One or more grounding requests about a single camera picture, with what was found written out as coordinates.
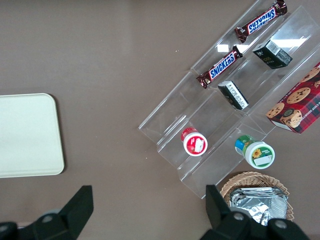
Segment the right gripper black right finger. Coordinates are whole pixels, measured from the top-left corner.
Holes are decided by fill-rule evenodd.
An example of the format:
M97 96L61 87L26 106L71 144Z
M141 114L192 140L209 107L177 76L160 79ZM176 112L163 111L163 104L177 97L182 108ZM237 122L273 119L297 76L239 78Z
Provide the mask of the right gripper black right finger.
M206 186L205 207L211 229L202 240L308 240L309 237L294 222L272 218L267 226L257 223L247 214L232 211L215 185Z

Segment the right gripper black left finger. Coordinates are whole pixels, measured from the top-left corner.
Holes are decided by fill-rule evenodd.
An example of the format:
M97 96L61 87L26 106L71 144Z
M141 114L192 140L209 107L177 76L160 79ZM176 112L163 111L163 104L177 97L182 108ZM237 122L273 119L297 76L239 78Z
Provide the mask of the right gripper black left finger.
M2 240L76 240L94 210L93 188L83 185L58 212L42 215L19 228L16 222L0 223Z

